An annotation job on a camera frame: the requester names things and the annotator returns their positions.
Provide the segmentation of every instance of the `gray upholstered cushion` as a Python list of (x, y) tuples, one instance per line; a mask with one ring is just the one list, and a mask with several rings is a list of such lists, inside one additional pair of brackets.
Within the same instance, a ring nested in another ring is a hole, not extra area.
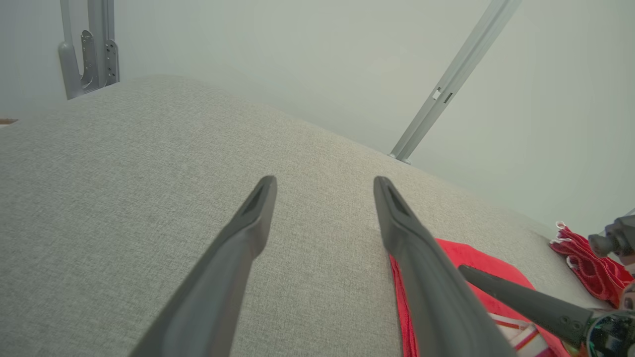
[(437, 237), (597, 304), (515, 214), (274, 109), (159, 76), (0, 131), (0, 355), (127, 354), (268, 174), (274, 221), (234, 356), (401, 355), (376, 175)]

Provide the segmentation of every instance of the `metal pole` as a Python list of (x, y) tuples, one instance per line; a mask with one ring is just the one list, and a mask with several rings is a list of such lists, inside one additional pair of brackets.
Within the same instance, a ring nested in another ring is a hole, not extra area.
[(88, 30), (93, 34), (95, 41), (97, 78), (99, 88), (101, 88), (106, 84), (104, 4), (102, 0), (88, 0)]
[(64, 41), (57, 47), (57, 52), (60, 56), (60, 67), (62, 68), (66, 98), (73, 99), (84, 94), (84, 90), (81, 85), (75, 47), (73, 46), (72, 33), (70, 31), (69, 0), (60, 0), (60, 7), (62, 10)]
[(492, 0), (439, 83), (403, 133), (390, 156), (407, 162), (445, 107), (456, 97), (476, 65), (512, 17), (521, 0)]
[(106, 84), (119, 82), (119, 47), (115, 43), (115, 10), (114, 0), (104, 2), (104, 47)]

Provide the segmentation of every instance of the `red towel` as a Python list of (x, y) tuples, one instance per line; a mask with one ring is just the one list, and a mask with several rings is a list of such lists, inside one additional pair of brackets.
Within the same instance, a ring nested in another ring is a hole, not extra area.
[[(467, 264), (480, 269), (484, 272), (500, 276), (503, 279), (513, 281), (517, 284), (526, 286), (528, 288), (534, 288), (529, 280), (518, 271), (514, 266), (505, 263), (504, 261), (491, 257), (483, 252), (480, 252), (473, 247), (461, 243), (453, 243), (437, 239), (441, 248), (448, 255), (450, 260), (455, 266), (461, 264)], [(399, 270), (398, 263), (391, 256), (392, 264), (392, 277), (395, 281), (395, 291), (397, 294), (397, 309), (399, 311), (399, 322), (401, 324), (401, 338), (403, 340), (403, 355), (404, 357), (418, 357), (417, 339), (415, 338), (415, 332), (412, 328), (412, 321), (410, 320), (410, 310), (408, 309), (408, 302), (406, 300), (406, 292), (404, 290), (403, 282), (401, 280), (401, 271)], [(483, 303), (488, 312), (505, 316), (508, 318), (522, 320), (529, 322), (519, 313), (515, 312), (511, 308), (507, 307), (500, 301), (482, 292), (479, 288), (470, 285), (476, 296)], [(569, 357), (560, 340), (550, 334), (549, 332), (538, 328), (542, 338), (545, 340), (549, 348), (550, 354), (541, 355), (541, 357)]]
[(633, 281), (631, 274), (610, 258), (598, 258), (583, 236), (571, 232), (564, 224), (559, 227), (562, 229), (558, 239), (551, 241), (551, 249), (566, 257), (567, 265), (591, 295), (618, 308), (622, 291)]

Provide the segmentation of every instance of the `metal stand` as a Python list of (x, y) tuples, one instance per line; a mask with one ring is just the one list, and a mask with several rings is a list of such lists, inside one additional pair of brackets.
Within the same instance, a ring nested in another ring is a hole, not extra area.
[(88, 27), (82, 31), (84, 74), (79, 75), (70, 30), (69, 0), (60, 0), (64, 42), (58, 52), (66, 97), (82, 94), (119, 82), (119, 49), (114, 42), (114, 0), (88, 0)]
[(492, 0), (439, 83), (434, 86), (428, 99), (391, 151), (391, 157), (410, 164), (407, 161), (410, 154), (432, 128), (445, 107), (457, 96), (458, 90), (490, 49), (491, 44), (518, 9), (520, 2), (521, 0)]

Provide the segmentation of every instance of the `white wall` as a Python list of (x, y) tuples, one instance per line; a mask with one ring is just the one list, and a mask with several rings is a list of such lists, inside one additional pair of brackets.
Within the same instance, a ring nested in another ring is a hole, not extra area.
[[(388, 153), (488, 3), (126, 1), (116, 41), (124, 80), (198, 78)], [(634, 15), (628, 0), (525, 0), (413, 165), (599, 232), (635, 206)]]
[(413, 165), (590, 234), (635, 207), (635, 3), (525, 0)]
[(118, 1), (115, 37), (123, 80), (198, 78), (389, 152), (488, 3)]
[(66, 100), (57, 55), (63, 40), (59, 1), (0, 1), (0, 118)]

